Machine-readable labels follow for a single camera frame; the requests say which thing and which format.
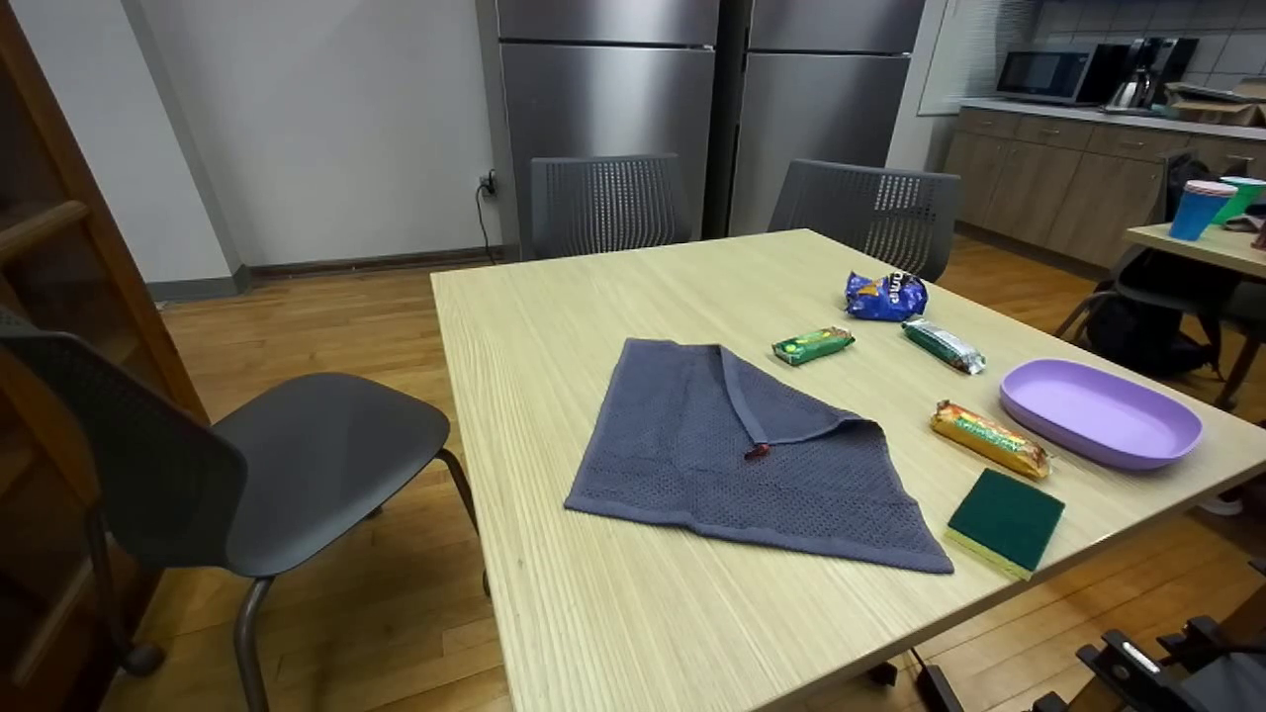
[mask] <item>chair backrest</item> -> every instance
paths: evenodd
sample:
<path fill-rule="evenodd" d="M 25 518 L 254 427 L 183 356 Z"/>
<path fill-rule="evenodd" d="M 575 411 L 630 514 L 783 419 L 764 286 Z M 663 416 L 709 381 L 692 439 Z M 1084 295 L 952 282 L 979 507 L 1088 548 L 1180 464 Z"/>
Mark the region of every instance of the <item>chair backrest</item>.
<path fill-rule="evenodd" d="M 604 155 L 530 162 L 534 257 L 667 244 L 692 233 L 681 157 Z"/>
<path fill-rule="evenodd" d="M 772 229 L 819 229 L 852 250 L 939 282 L 958 219 L 952 172 L 908 172 L 797 157 L 787 164 Z"/>
<path fill-rule="evenodd" d="M 154 565 L 221 565 L 246 458 L 208 427 L 93 356 L 68 333 L 0 311 L 15 356 L 77 422 L 110 534 Z"/>

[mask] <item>microwave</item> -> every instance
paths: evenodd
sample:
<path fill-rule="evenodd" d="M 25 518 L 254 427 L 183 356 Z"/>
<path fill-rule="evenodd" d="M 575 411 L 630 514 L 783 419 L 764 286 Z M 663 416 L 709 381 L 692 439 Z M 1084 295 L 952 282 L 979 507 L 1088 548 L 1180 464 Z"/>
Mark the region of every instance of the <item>microwave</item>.
<path fill-rule="evenodd" d="M 1084 50 L 1026 46 L 1006 50 L 995 95 L 1026 104 L 1103 105 L 1132 75 L 1132 44 L 1096 44 Z"/>

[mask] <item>wooden floor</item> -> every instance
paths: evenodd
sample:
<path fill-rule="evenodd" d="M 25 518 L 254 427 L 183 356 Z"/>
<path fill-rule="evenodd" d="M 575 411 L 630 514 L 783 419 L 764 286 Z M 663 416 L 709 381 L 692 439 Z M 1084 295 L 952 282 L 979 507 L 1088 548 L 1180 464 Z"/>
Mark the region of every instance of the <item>wooden floor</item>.
<path fill-rule="evenodd" d="M 208 408 L 224 416 L 298 371 L 360 371 L 451 411 L 443 342 L 427 271 L 451 263 L 378 263 L 290 271 L 234 300 L 171 303 L 164 324 Z M 1036 329 L 1090 282 L 958 242 L 940 286 Z M 1266 416 L 1263 371 L 1237 411 Z M 1039 692 L 1070 696 L 1088 671 L 1077 648 L 1103 627 L 1180 627 L 1185 611 L 1229 611 L 1259 576 L 1235 540 L 1263 540 L 1259 518 L 1161 518 L 1061 569 L 1019 596 L 916 643 L 939 659 L 966 708 L 1030 708 Z M 219 569 L 161 576 L 143 638 L 171 648 L 145 681 L 118 676 L 105 708 L 241 708 L 234 617 L 246 585 Z M 313 565 L 279 576 L 259 611 L 259 663 L 277 712 L 356 708 L 510 708 L 490 601 L 478 585 L 478 538 L 443 465 L 432 465 L 378 518 Z M 916 708 L 912 655 L 892 687 L 821 681 L 778 708 Z"/>

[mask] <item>refrigerator door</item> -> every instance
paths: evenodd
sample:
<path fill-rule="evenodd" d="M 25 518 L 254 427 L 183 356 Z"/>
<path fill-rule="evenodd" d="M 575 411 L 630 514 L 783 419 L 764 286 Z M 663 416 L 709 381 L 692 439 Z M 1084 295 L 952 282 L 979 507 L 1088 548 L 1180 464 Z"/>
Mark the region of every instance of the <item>refrigerator door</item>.
<path fill-rule="evenodd" d="M 896 54 L 747 54 L 726 233 L 759 233 L 796 157 L 883 164 L 900 104 Z"/>
<path fill-rule="evenodd" d="M 908 50 L 920 0 L 753 0 L 753 50 Z"/>
<path fill-rule="evenodd" d="M 704 212 L 710 50 L 501 44 L 510 190 L 530 226 L 530 157 L 662 155 Z"/>
<path fill-rule="evenodd" d="M 720 0 L 498 0 L 501 41 L 717 44 Z"/>

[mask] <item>stainless steel refrigerator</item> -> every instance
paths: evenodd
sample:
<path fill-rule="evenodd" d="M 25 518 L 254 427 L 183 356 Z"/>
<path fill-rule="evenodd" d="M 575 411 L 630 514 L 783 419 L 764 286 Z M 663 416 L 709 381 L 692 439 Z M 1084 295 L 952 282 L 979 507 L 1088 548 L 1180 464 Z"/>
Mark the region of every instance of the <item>stainless steel refrigerator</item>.
<path fill-rule="evenodd" d="M 920 0 L 726 5 L 709 221 L 768 229 L 796 157 L 883 164 L 916 21 Z"/>
<path fill-rule="evenodd" d="M 501 242 L 530 251 L 530 162 L 672 157 L 704 219 L 720 0 L 481 0 Z"/>

